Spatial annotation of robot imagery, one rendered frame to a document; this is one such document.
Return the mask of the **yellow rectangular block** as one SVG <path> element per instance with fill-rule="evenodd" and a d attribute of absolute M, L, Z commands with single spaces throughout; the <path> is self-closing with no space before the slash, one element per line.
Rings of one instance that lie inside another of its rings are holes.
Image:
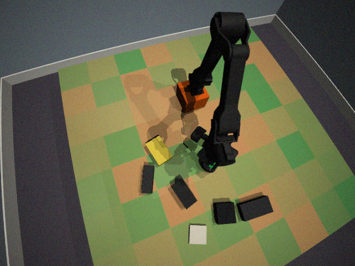
<path fill-rule="evenodd" d="M 146 143 L 146 146 L 159 166 L 173 157 L 160 136 Z"/>

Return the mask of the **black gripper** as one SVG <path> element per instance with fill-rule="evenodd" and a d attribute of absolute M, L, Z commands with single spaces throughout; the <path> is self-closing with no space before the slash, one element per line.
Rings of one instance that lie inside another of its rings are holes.
<path fill-rule="evenodd" d="M 194 132 L 191 134 L 190 137 L 191 137 L 191 139 L 192 139 L 193 141 L 195 141 L 195 142 L 197 142 L 197 143 L 198 143 L 199 140 L 202 138 L 202 139 L 204 140 L 204 143 L 203 143 L 202 147 L 204 147 L 206 143 L 211 144 L 212 147 L 215 146 L 215 145 L 213 145 L 213 144 L 210 142 L 209 136 L 208 136 L 207 134 L 205 134 L 206 131 L 207 131 L 207 130 L 203 129 L 201 126 L 198 126 L 198 127 L 194 130 Z M 231 148 L 232 148 L 232 151 L 233 151 L 233 153 L 234 153 L 234 157 L 236 158 L 237 155 L 239 154 L 239 152 L 238 152 L 237 150 L 235 150 L 233 147 L 231 147 Z"/>

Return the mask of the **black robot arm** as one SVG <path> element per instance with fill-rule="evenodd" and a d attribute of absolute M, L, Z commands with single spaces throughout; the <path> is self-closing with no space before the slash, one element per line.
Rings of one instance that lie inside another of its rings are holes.
<path fill-rule="evenodd" d="M 197 153 L 208 166 L 217 167 L 236 162 L 231 148 L 240 136 L 241 114 L 238 110 L 246 61 L 250 55 L 248 39 L 251 31 L 243 13 L 216 12 L 210 23 L 211 43 L 200 67 L 189 73 L 187 87 L 192 96 L 204 93 L 212 83 L 212 71 L 221 56 L 224 60 L 219 106 L 211 119 L 210 142 Z M 241 39 L 241 44 L 236 44 Z M 233 135 L 228 135 L 233 133 Z"/>

